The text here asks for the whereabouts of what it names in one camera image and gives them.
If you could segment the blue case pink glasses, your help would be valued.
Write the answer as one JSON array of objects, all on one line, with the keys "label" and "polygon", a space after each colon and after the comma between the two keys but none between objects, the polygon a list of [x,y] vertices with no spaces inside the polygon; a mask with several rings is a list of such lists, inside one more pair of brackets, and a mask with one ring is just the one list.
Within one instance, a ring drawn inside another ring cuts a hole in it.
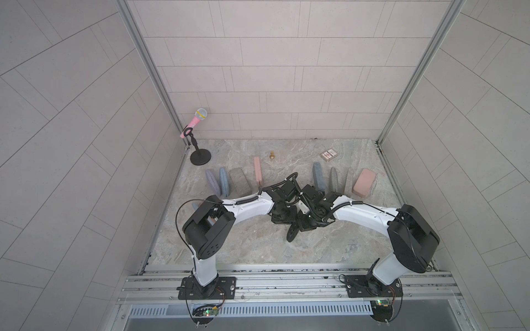
[{"label": "blue case pink glasses", "polygon": [[216,223],[216,219],[215,217],[213,217],[212,215],[208,214],[208,222],[211,224],[211,226],[215,225]]}]

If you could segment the teal folding glasses case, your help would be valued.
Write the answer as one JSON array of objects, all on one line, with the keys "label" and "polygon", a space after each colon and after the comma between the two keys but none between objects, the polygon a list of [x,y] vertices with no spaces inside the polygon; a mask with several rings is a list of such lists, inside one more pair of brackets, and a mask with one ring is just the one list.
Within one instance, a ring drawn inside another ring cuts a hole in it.
[{"label": "teal folding glasses case", "polygon": [[355,176],[355,170],[349,168],[346,174],[346,181],[344,185],[343,195],[350,197],[353,193],[353,181]]}]

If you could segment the pink toy microphone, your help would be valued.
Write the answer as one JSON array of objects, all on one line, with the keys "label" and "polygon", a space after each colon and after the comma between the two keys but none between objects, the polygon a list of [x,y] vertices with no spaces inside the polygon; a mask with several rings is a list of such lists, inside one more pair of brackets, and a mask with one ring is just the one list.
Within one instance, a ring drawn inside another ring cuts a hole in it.
[{"label": "pink toy microphone", "polygon": [[186,131],[186,129],[196,127],[196,125],[199,124],[200,121],[203,121],[207,116],[208,116],[207,110],[204,108],[199,108],[195,112],[195,115],[193,119],[190,121],[190,123],[183,129],[180,135],[180,138],[181,139],[185,138],[184,132]]}]

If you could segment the small pink card box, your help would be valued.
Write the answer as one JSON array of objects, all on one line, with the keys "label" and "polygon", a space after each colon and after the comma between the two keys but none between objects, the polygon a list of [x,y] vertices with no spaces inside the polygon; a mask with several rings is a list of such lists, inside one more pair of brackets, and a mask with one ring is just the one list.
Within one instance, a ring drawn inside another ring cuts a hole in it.
[{"label": "small pink card box", "polygon": [[337,151],[335,151],[334,149],[330,148],[330,149],[325,150],[324,152],[322,152],[320,154],[320,157],[324,161],[329,162],[329,161],[335,159],[338,155],[339,155],[339,153]]}]

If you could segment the beige glasses case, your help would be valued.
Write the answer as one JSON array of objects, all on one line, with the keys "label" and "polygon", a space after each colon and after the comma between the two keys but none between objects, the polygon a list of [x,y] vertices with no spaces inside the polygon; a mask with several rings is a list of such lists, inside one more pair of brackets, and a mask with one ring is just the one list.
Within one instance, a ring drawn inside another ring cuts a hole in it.
[{"label": "beige glasses case", "polygon": [[333,193],[338,193],[340,191],[339,181],[338,181],[338,172],[336,168],[334,167],[332,167],[330,171],[330,191]]}]

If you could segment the black tan case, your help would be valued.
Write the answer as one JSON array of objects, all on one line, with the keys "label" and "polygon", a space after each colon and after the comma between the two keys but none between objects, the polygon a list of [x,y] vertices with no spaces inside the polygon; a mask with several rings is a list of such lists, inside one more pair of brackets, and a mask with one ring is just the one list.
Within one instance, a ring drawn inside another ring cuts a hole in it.
[{"label": "black tan case", "polygon": [[292,223],[287,232],[287,241],[291,243],[299,234],[300,228],[298,224]]}]

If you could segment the pink grey case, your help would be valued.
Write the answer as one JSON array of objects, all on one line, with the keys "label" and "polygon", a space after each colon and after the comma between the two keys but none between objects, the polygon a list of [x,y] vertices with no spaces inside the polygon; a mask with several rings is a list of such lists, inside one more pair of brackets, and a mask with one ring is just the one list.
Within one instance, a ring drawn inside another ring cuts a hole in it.
[{"label": "pink grey case", "polygon": [[255,168],[255,180],[258,184],[258,187],[262,187],[263,185],[263,176],[262,176],[262,167],[259,157],[254,157],[254,168]]}]

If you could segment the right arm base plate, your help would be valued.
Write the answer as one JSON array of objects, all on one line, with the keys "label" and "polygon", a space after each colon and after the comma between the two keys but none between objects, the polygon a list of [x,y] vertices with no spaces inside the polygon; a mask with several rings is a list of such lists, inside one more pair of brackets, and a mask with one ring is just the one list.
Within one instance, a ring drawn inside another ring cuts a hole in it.
[{"label": "right arm base plate", "polygon": [[366,275],[341,274],[339,281],[345,285],[349,298],[397,298],[403,296],[403,287],[399,279],[391,285],[384,285],[375,277]]}]

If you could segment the circuit board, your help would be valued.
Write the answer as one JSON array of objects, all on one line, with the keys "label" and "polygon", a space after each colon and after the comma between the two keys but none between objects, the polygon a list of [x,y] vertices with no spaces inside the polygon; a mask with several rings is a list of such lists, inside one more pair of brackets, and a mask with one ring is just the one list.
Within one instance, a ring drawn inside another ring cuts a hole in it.
[{"label": "circuit board", "polygon": [[393,305],[388,301],[370,301],[372,315],[371,318],[377,322],[387,323],[393,318]]},{"label": "circuit board", "polygon": [[192,312],[193,317],[215,317],[219,314],[219,306],[203,305],[195,308]]}]

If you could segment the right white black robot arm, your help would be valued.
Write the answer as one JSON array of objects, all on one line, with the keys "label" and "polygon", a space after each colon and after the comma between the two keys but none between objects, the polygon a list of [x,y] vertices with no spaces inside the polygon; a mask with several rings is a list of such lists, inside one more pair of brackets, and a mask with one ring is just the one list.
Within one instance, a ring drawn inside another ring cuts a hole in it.
[{"label": "right white black robot arm", "polygon": [[425,273],[440,243],[440,237],[411,205],[383,208],[345,195],[319,192],[317,200],[310,200],[302,193],[299,207],[288,230],[289,242],[299,232],[326,227],[334,221],[349,221],[389,238],[393,252],[374,262],[365,277],[365,286],[373,289],[391,285],[408,272]]}]

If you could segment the right circuit board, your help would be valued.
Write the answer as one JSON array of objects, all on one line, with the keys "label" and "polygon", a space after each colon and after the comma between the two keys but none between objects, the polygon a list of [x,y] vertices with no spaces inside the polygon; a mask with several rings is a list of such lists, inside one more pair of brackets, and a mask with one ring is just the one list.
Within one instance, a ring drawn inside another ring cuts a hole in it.
[{"label": "right circuit board", "polygon": [[377,322],[387,323],[393,318],[393,305],[388,301],[370,301],[372,315],[371,318]]}]

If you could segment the aluminium rail frame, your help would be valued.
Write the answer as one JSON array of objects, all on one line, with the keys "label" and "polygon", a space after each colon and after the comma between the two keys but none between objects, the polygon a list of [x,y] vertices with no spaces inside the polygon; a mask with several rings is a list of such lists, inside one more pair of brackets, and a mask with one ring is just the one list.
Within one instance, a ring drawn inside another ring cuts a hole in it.
[{"label": "aluminium rail frame", "polygon": [[[243,317],[353,317],[371,316],[370,301],[393,305],[395,326],[401,321],[432,323],[430,313],[441,314],[450,328],[476,330],[469,308],[449,271],[429,269],[399,278],[403,296],[397,298],[349,298],[339,281],[341,274],[367,275],[364,268],[344,264],[221,265],[219,277],[236,277],[234,299],[179,300],[181,282],[191,276],[189,266],[149,266],[129,276],[118,296],[107,330],[124,330],[134,319],[183,318],[206,326],[223,318]],[[193,317],[195,308],[219,306],[215,317]]]}]

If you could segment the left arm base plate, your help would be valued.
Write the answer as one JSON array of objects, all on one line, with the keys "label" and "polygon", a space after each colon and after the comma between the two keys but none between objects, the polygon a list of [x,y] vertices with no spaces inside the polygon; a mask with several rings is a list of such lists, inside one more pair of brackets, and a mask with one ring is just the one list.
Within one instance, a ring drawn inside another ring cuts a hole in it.
[{"label": "left arm base plate", "polygon": [[182,280],[179,290],[179,300],[222,300],[234,299],[236,277],[217,276],[210,284],[202,286],[195,277],[190,276]]}]

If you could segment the left circuit board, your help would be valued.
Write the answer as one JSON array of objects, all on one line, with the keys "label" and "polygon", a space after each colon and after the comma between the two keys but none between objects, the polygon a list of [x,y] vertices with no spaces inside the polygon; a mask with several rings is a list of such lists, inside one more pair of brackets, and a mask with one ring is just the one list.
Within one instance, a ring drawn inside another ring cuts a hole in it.
[{"label": "left circuit board", "polygon": [[192,312],[193,317],[215,317],[219,314],[219,306],[203,305],[195,308]]}]

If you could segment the black microphone stand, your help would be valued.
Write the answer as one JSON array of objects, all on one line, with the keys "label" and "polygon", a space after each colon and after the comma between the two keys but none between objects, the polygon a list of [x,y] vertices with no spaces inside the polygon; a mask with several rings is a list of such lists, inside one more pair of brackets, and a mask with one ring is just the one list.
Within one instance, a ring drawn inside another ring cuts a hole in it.
[{"label": "black microphone stand", "polygon": [[207,149],[199,148],[197,139],[194,137],[193,128],[188,127],[183,131],[185,137],[189,137],[195,151],[190,156],[190,162],[193,165],[205,165],[211,161],[211,152]]}]

